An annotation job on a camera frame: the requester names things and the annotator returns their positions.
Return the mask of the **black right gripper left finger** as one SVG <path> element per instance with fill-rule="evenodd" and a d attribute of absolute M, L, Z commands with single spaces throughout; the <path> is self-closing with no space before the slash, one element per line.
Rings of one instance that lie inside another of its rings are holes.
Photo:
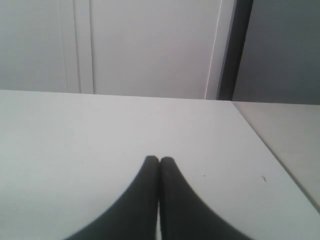
<path fill-rule="evenodd" d="M 136 177 L 113 205 L 69 240 L 155 240 L 160 162 L 147 156 Z"/>

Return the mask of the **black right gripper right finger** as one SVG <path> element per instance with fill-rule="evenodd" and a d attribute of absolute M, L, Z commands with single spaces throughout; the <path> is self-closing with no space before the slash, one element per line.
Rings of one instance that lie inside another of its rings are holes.
<path fill-rule="evenodd" d="M 160 161 L 160 230 L 163 240 L 249 240 L 212 211 L 171 157 Z"/>

